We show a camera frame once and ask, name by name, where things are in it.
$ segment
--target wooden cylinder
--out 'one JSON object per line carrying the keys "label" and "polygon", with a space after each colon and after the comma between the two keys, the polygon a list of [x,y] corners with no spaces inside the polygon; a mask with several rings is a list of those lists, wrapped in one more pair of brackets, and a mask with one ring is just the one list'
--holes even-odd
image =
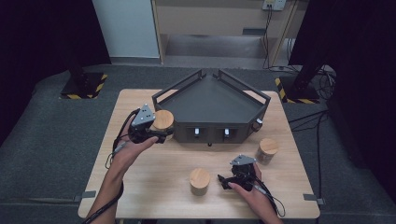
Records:
{"label": "wooden cylinder", "polygon": [[190,173],[191,193],[203,196],[207,192],[210,182],[210,173],[203,168],[196,168]]}
{"label": "wooden cylinder", "polygon": [[263,138],[257,149],[256,159],[259,163],[267,165],[278,151],[277,142],[271,138]]}
{"label": "wooden cylinder", "polygon": [[[157,131],[166,132],[169,128],[173,127],[174,116],[168,110],[159,110],[155,112],[155,120],[152,123],[152,128]],[[169,140],[172,138],[172,134],[166,136],[166,139]]]}

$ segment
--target human arm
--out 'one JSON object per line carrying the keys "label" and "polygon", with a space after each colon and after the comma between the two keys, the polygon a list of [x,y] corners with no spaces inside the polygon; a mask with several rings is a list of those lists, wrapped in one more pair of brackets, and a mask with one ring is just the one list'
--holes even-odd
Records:
{"label": "human arm", "polygon": [[[262,180],[262,172],[256,163],[254,165],[254,170],[256,176]],[[274,212],[274,209],[269,201],[269,199],[259,192],[257,189],[253,188],[251,191],[244,190],[241,186],[235,183],[228,184],[233,190],[235,190],[245,201],[247,201],[250,209],[265,223],[265,224],[278,224],[283,223],[282,220]]]}
{"label": "human arm", "polygon": [[[119,144],[123,142],[126,142],[126,144],[118,153],[115,154],[113,162],[111,163],[103,180],[102,186],[99,189],[99,193],[93,202],[90,212],[88,213],[88,217],[94,214],[98,209],[102,208],[105,204],[113,200],[119,194],[122,179],[129,167],[134,163],[140,153],[158,141],[158,137],[151,137],[143,143],[135,144],[129,141],[127,136],[128,126],[129,125],[126,125],[126,128],[122,131],[121,136],[125,136],[119,141]],[[114,203],[102,215],[90,223],[113,224],[116,212],[117,203]]]}

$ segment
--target yellow black hazard tape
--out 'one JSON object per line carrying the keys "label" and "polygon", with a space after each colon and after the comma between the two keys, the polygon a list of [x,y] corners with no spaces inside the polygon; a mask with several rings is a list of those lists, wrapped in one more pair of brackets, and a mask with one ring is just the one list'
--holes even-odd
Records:
{"label": "yellow black hazard tape", "polygon": [[98,86],[96,87],[96,91],[93,94],[61,94],[60,98],[61,99],[96,99],[99,95],[100,90],[103,88],[103,85],[105,84],[105,81],[107,79],[107,75],[102,75],[102,78],[100,82],[98,83]]}
{"label": "yellow black hazard tape", "polygon": [[320,104],[320,100],[317,99],[290,99],[288,98],[285,90],[283,89],[283,85],[280,82],[279,78],[275,79],[275,83],[277,89],[279,90],[279,96],[283,103],[292,103],[292,104]]}

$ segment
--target wooden table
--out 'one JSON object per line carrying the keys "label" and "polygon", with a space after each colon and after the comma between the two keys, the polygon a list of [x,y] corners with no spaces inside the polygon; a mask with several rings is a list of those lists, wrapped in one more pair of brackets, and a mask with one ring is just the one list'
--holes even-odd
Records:
{"label": "wooden table", "polygon": [[[151,96],[158,91],[120,92],[87,191],[99,191],[106,173],[106,158],[128,114],[144,103],[153,109]],[[268,165],[259,164],[262,180],[285,205],[285,218],[318,217],[317,203],[304,200],[303,194],[313,194],[313,191],[279,97],[273,91],[264,93],[272,99],[263,126],[243,144],[208,147],[207,144],[180,144],[170,139],[142,153],[124,177],[125,191],[119,200],[117,218],[257,218],[239,195],[221,187],[217,175],[231,177],[230,161],[239,154],[254,157],[264,137],[275,139],[279,151]],[[204,196],[194,196],[190,189],[189,174],[198,167],[211,174]],[[94,198],[82,200],[78,209],[81,217],[87,216],[93,201]]]}

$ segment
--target human hand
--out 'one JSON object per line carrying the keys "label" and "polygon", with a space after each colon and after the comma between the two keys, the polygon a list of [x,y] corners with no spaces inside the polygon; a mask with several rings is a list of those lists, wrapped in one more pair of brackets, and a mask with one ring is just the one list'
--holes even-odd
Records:
{"label": "human hand", "polygon": [[121,132],[120,136],[122,136],[122,138],[118,142],[118,146],[122,143],[125,142],[126,143],[122,147],[122,149],[115,154],[112,162],[113,166],[117,165],[124,172],[126,172],[128,168],[134,163],[134,161],[137,159],[140,153],[150,148],[158,141],[158,137],[154,136],[154,137],[150,137],[149,139],[147,139],[142,143],[139,144],[133,143],[128,136],[128,128],[131,125],[133,119],[134,117],[128,120],[127,124],[125,125],[125,128]]}
{"label": "human hand", "polygon": [[[262,172],[256,163],[253,163],[256,176],[262,180]],[[235,183],[228,183],[228,185],[236,191],[247,202],[250,209],[266,224],[283,223],[282,220],[274,212],[274,209],[269,199],[253,188],[251,191],[246,191],[241,186]]]}

